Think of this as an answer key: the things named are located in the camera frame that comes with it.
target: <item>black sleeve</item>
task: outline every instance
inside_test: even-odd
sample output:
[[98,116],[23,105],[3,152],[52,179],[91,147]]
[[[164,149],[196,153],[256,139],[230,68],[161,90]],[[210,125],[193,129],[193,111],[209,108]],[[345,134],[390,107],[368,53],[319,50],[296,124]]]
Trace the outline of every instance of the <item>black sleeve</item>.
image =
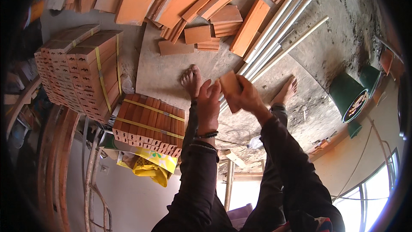
[[211,224],[211,209],[216,188],[216,149],[210,144],[195,141],[189,147],[190,162],[181,178],[179,192],[169,213],[152,231],[204,231]]
[[333,230],[344,232],[342,215],[332,205],[330,193],[315,173],[315,166],[276,116],[265,123],[261,136],[266,153],[280,172],[286,219],[291,211],[304,211],[314,218],[330,218]]

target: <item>bracelet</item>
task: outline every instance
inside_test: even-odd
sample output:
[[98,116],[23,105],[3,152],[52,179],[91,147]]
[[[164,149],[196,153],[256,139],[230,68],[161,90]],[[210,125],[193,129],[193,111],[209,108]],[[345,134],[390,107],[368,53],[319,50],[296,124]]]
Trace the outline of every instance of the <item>bracelet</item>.
[[202,136],[197,136],[197,137],[195,137],[195,138],[205,138],[205,139],[207,139],[207,138],[212,138],[212,137],[217,136],[218,133],[219,133],[219,131],[209,132],[209,133],[205,133],[205,134],[202,135]]

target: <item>bare foot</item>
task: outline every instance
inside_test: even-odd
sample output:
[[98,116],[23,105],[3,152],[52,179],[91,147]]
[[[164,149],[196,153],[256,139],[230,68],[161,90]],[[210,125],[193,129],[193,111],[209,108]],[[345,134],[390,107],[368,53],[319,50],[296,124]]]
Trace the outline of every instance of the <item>bare foot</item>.
[[193,65],[188,68],[180,79],[180,84],[190,95],[190,99],[194,100],[199,95],[200,86],[202,86],[202,76],[200,75],[200,69],[197,65]]
[[273,106],[275,103],[282,103],[286,105],[286,102],[297,92],[297,80],[293,75],[285,83],[281,91],[275,96],[275,98],[270,102]]

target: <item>stacked bricks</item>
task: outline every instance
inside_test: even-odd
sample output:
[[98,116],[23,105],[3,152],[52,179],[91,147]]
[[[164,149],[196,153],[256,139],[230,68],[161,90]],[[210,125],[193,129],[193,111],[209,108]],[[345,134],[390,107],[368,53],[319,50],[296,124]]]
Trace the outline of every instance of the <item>stacked bricks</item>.
[[[160,110],[161,113],[129,101],[155,108]],[[185,122],[173,118],[170,114],[182,119],[185,118],[184,110],[166,104],[161,100],[140,94],[126,94],[125,101],[123,101],[117,117],[184,136]],[[151,149],[172,157],[180,156],[183,145],[183,139],[117,119],[113,125],[113,135],[116,140],[128,143],[131,146]]]
[[117,37],[119,52],[122,31],[100,31],[99,24],[87,24],[61,31],[35,53],[39,75],[49,100],[91,119],[107,123],[111,116],[100,83],[96,59],[99,50],[111,111],[120,97],[117,80]]

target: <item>wall socket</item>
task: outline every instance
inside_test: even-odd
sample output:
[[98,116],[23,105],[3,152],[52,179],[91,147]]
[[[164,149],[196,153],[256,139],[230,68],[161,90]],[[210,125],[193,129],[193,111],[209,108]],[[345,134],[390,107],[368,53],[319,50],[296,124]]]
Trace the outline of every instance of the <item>wall socket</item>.
[[100,172],[107,175],[109,173],[109,167],[103,166],[100,168]]

